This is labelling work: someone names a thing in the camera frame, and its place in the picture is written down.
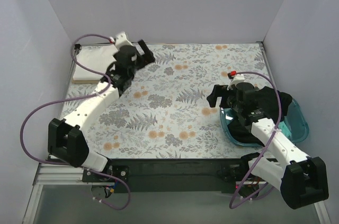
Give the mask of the white printed t-shirt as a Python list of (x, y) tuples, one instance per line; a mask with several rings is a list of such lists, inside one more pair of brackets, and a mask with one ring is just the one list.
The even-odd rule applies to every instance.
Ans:
[[(115, 45), (104, 46), (81, 46), (77, 55), (77, 61), (91, 70), (105, 73), (107, 67), (115, 61), (113, 55), (118, 52)], [(91, 78), (101, 77), (101, 75), (92, 73), (76, 65), (73, 77), (75, 78)]]

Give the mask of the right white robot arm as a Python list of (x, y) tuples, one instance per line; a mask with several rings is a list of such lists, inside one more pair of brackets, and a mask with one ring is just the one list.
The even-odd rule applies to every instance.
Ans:
[(207, 97), (210, 107), (216, 106), (217, 98), (221, 98), (221, 108), (233, 111), (236, 126), (267, 147), (277, 160), (275, 164), (260, 153), (241, 157), (239, 172), (243, 179), (252, 180), (256, 176), (264, 179), (280, 191), (292, 209), (328, 199), (325, 162), (298, 149), (278, 127), (292, 103), (289, 94), (267, 86), (258, 89), (242, 82), (232, 86), (215, 85)]

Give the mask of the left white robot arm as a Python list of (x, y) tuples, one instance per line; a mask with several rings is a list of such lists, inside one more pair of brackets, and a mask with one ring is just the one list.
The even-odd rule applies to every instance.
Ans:
[(113, 169), (108, 165), (108, 158), (89, 148), (83, 133), (131, 86), (138, 70), (154, 63), (153, 52), (145, 41), (139, 40), (138, 44), (143, 54), (132, 44), (119, 47), (113, 55), (113, 63), (98, 82), (94, 96), (61, 120), (53, 119), (48, 126), (48, 153), (73, 167), (93, 169), (102, 182), (112, 177)]

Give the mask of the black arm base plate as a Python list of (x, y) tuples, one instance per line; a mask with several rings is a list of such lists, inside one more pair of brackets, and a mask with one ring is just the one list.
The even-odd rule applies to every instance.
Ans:
[(241, 159), (112, 159), (109, 174), (131, 192), (233, 193), (246, 173)]

